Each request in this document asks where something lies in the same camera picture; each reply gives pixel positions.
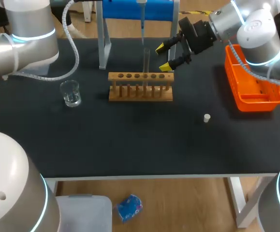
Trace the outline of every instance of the white bottle cap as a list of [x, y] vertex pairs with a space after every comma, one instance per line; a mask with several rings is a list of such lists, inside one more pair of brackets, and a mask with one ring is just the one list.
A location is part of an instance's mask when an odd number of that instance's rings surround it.
[[203, 121], [204, 121], [205, 123], [207, 123], [207, 122], [210, 120], [210, 118], [211, 118], [211, 115], [205, 114], [205, 115], [204, 115]]

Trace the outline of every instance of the pipette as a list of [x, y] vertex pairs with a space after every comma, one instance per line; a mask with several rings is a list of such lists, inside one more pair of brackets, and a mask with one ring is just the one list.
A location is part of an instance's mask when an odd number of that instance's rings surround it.
[[142, 44], [144, 44], [145, 5], [147, 0], [136, 0], [136, 2], [141, 7], [141, 36], [142, 36]]

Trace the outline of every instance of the gray robot arm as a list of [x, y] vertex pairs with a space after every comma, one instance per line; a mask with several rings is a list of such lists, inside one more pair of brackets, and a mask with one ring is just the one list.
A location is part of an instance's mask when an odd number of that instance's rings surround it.
[[12, 35], [0, 36], [0, 76], [59, 56], [49, 0], [4, 0]]
[[211, 27], [218, 39], [237, 36], [251, 70], [258, 75], [280, 79], [280, 38], [274, 16], [280, 0], [236, 0], [210, 14]]

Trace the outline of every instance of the blue panel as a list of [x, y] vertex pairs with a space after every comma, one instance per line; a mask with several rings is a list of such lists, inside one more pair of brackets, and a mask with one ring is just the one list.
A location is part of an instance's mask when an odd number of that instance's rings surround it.
[[[172, 0], [147, 0], [145, 20], [172, 21]], [[103, 0], [103, 17], [141, 19], [141, 8], [136, 0]]]

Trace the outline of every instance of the blue stand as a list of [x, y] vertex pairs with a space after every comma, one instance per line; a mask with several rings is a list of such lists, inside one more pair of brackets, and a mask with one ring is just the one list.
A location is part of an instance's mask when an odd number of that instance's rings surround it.
[[[99, 46], [99, 68], [105, 69], [111, 51], [106, 18], [141, 19], [141, 9], [136, 0], [97, 1], [97, 26]], [[171, 21], [170, 37], [177, 35], [179, 0], [147, 0], [145, 20]], [[169, 50], [168, 59], [175, 58], [176, 46]]]

